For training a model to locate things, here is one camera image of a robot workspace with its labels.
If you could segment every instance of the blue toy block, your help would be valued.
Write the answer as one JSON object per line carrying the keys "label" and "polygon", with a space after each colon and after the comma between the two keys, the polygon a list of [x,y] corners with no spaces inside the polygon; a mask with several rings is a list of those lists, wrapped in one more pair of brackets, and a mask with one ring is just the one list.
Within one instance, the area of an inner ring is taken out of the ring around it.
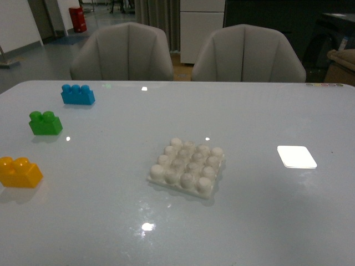
{"label": "blue toy block", "polygon": [[62,89],[61,95],[65,104],[91,105],[95,102],[94,93],[87,85],[80,87],[79,85],[65,84]]}

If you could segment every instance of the gray curtain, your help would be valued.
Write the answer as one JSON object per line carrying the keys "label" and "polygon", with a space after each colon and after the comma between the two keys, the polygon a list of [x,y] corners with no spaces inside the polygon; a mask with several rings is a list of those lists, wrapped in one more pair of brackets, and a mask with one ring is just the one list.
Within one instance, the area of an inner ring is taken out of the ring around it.
{"label": "gray curtain", "polygon": [[180,51],[180,0],[135,0],[138,23],[162,29],[170,51]]}

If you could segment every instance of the white toy block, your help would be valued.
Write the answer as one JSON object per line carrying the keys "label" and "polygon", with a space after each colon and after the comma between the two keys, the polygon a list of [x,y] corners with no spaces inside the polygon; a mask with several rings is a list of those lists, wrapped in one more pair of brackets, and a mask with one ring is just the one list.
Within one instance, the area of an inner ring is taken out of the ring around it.
{"label": "white toy block", "polygon": [[150,169],[148,181],[200,198],[211,197],[222,161],[223,150],[206,145],[195,146],[192,141],[170,140]]}

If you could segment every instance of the white cabinet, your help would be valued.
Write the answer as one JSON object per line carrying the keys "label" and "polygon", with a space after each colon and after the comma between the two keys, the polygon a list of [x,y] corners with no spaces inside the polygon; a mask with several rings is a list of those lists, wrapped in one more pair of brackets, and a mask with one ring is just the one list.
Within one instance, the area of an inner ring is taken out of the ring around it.
{"label": "white cabinet", "polygon": [[205,38],[223,27],[224,5],[224,0],[180,1],[182,63],[194,64]]}

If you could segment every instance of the chair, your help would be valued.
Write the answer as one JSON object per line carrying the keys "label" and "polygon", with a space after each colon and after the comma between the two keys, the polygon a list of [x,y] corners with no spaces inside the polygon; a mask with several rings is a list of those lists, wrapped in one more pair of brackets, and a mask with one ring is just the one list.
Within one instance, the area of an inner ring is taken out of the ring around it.
{"label": "chair", "polygon": [[241,24],[211,33],[200,49],[191,79],[302,83],[306,72],[281,32]]}
{"label": "chair", "polygon": [[94,32],[70,66],[73,80],[173,80],[165,33],[129,22]]}

